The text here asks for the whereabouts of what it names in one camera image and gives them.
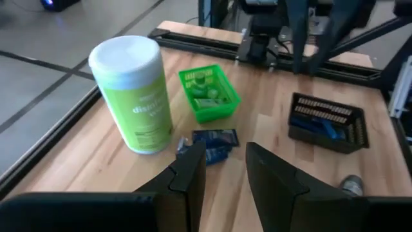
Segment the green label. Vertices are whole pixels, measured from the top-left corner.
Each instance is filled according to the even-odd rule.
[[[155,152],[166,146],[173,126],[164,74],[143,88],[103,91],[130,148]]]

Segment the cable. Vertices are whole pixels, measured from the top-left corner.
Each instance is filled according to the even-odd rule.
[[[26,11],[26,12],[42,13],[42,12],[45,11],[45,9],[43,9],[43,10],[30,10],[30,9],[27,9],[27,8],[25,8],[25,7],[17,4],[14,0],[10,0],[10,2],[13,3],[13,5],[15,5],[16,7],[20,8],[21,10],[24,10],[24,11]]]
[[[212,10],[209,11],[209,13],[206,15],[206,18],[203,21],[206,21],[210,16],[211,16]],[[190,21],[194,20],[194,19],[198,19],[199,17],[193,17],[189,20],[186,21],[186,23],[189,23]]]

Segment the black bracket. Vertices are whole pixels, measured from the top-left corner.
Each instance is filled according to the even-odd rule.
[[[163,29],[154,29],[149,38],[154,39],[160,46],[167,48],[174,48],[183,50],[186,52],[200,53],[203,55],[209,55],[213,57],[219,57],[223,59],[230,59],[233,61],[247,62],[244,58],[248,52],[251,37],[245,35],[242,44],[230,43],[225,41],[219,41],[215,39],[208,39],[204,37],[197,37],[193,35],[179,34],[170,32]],[[309,74],[308,57],[303,58],[303,67],[301,72],[303,74]],[[268,59],[267,62],[255,64],[261,68],[274,67],[278,70],[292,71],[293,57],[292,55],[284,52],[278,53],[275,65],[274,59]],[[343,64],[334,61],[326,61],[316,72],[317,77],[347,82],[351,84],[357,84],[361,86],[367,86],[370,88],[379,88],[380,86],[380,73],[381,70],[376,68],[367,68],[363,66],[355,66],[350,64]]]

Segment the green plastic basket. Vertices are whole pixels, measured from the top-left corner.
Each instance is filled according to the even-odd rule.
[[[190,93],[190,85],[198,73],[205,74],[206,83],[220,86],[220,94],[224,94],[224,96],[229,100],[229,103],[213,108],[199,109]],[[199,123],[230,117],[240,103],[239,95],[236,93],[229,80],[226,78],[226,75],[217,64],[201,68],[193,68],[190,70],[182,70],[179,72],[179,78],[185,90],[187,100],[189,101],[196,120]]]

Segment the blue packet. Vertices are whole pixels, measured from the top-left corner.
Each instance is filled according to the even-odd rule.
[[[219,148],[222,146],[239,146],[238,134],[235,129],[231,130],[198,130],[192,132],[193,143],[203,141],[206,148]]]
[[[178,143],[178,149],[176,152],[176,158],[179,159],[189,148],[187,145],[187,139],[182,137]],[[229,157],[229,152],[232,147],[219,147],[206,149],[206,166],[219,163]]]
[[[231,147],[206,149],[206,166],[219,163],[229,157]]]

